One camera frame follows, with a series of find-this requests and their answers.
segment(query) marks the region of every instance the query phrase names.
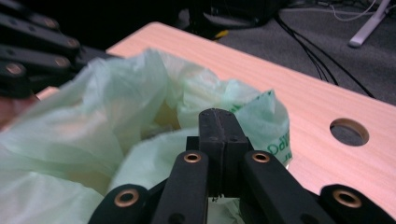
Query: carpeted floor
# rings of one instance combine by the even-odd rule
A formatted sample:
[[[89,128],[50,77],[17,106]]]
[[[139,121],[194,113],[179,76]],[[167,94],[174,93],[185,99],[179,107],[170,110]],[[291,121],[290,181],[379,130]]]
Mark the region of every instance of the carpeted floor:
[[[339,21],[330,8],[315,8],[325,11],[312,11],[312,7],[284,8],[279,12],[279,17],[290,28],[326,51],[376,99],[396,105],[396,16],[387,16],[360,48],[353,49],[347,45],[349,39],[370,16],[361,16],[353,21]],[[336,10],[363,12],[364,8],[337,7]],[[175,26],[183,28],[188,25],[188,17],[187,10],[181,11]],[[340,14],[339,17],[350,18],[355,15]],[[275,20],[268,21],[263,27],[230,30],[219,43],[320,78],[318,69],[303,48]],[[340,87],[367,95],[346,72],[307,46],[326,64]]]

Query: power cord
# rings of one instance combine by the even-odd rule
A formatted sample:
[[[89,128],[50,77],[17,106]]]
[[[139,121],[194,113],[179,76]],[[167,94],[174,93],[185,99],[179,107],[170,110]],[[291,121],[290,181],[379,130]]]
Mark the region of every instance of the power cord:
[[[336,79],[335,79],[334,75],[332,74],[332,72],[330,71],[330,69],[326,66],[326,64],[324,64],[324,62],[303,41],[305,41],[306,43],[308,43],[309,45],[311,45],[312,47],[317,49],[320,53],[322,53],[329,60],[331,60],[335,65],[337,65],[341,70],[343,70],[346,73],[346,75],[348,77],[350,77],[369,97],[375,99],[374,95],[369,90],[367,90],[367,88],[365,88],[349,71],[347,71],[345,69],[344,66],[342,66],[339,62],[337,62],[327,52],[325,52],[323,49],[318,47],[316,44],[314,44],[312,41],[310,41],[305,36],[299,34],[295,30],[291,29],[285,22],[283,22],[280,19],[278,14],[274,16],[274,19],[280,25],[280,27],[282,29],[284,29],[304,49],[304,51],[307,53],[309,59],[313,62],[313,64],[317,68],[317,70],[319,72],[320,79],[322,79],[322,77],[326,76],[325,73],[323,72],[323,69],[324,69],[324,70],[326,70],[328,75],[332,78],[332,81],[334,82],[334,84],[338,86],[338,82],[336,81]]]

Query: hole in table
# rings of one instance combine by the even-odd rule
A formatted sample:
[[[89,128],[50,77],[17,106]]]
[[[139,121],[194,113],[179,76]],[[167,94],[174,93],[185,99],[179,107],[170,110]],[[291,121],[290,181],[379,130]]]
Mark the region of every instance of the hole in table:
[[[330,124],[330,131],[335,139],[353,147],[365,145],[370,138],[366,128],[353,119],[336,119]]]

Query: green plastic bag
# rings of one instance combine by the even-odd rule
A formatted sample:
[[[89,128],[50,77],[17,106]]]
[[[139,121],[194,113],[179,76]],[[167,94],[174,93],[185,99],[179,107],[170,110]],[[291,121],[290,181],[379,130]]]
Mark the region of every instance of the green plastic bag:
[[[211,107],[235,112],[256,149],[277,144],[288,155],[290,146],[280,149],[277,142],[289,137],[287,111],[269,92],[221,81],[202,66],[154,49],[129,59],[95,60],[0,133],[0,200],[14,204],[0,204],[0,217],[5,223],[88,222],[118,184],[149,188],[166,178],[185,137],[196,135],[198,114]],[[267,96],[272,101],[263,103]],[[251,111],[262,107],[271,109]],[[166,156],[160,148],[168,148]],[[134,161],[150,169],[125,170],[137,165]],[[124,178],[128,172],[135,178]],[[232,199],[211,204],[208,218],[208,223],[242,223]]]

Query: wooden table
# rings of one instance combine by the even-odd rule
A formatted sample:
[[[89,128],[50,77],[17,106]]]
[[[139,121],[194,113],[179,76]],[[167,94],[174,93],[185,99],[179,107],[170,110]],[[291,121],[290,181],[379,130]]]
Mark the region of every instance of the wooden table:
[[[107,52],[130,57],[146,48],[198,63],[220,79],[237,78],[260,91],[274,89],[290,114],[291,174],[315,193],[325,185],[350,186],[396,218],[395,106],[158,22]],[[353,126],[368,142],[360,147],[339,142],[330,131],[334,122]]]

